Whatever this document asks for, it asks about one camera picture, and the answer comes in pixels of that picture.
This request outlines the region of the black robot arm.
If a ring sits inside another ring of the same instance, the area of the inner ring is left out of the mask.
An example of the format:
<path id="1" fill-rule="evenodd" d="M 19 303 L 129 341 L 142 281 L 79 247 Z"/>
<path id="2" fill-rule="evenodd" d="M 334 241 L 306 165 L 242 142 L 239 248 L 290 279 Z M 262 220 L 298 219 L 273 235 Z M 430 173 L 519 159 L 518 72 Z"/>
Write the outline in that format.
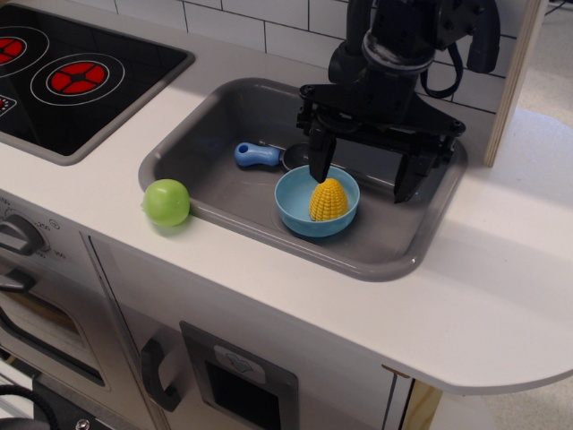
<path id="1" fill-rule="evenodd" d="M 351 1 L 346 40 L 329 63 L 329 83 L 300 89 L 296 125 L 308 138 L 310 173 L 319 183 L 329 172 L 338 140 L 393 151 L 401 156 L 394 199 L 406 202 L 431 171 L 450 158 L 465 125 L 415 93 L 427 83 L 437 51 L 447 50 L 456 78 L 443 99 L 458 89 L 463 66 L 458 27 L 472 25 L 470 5 L 450 1 Z"/>

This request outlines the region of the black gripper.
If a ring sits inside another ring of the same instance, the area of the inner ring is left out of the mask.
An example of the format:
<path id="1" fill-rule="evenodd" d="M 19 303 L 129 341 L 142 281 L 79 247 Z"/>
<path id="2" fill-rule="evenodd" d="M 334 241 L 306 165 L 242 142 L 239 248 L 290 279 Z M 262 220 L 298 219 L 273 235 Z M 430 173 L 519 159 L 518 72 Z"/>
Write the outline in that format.
<path id="1" fill-rule="evenodd" d="M 411 199 L 466 131 L 462 121 L 417 96 L 415 81 L 368 69 L 351 83 L 300 88 L 296 125 L 308 137 L 309 169 L 317 183 L 326 180 L 336 139 L 342 139 L 400 154 L 394 203 Z"/>

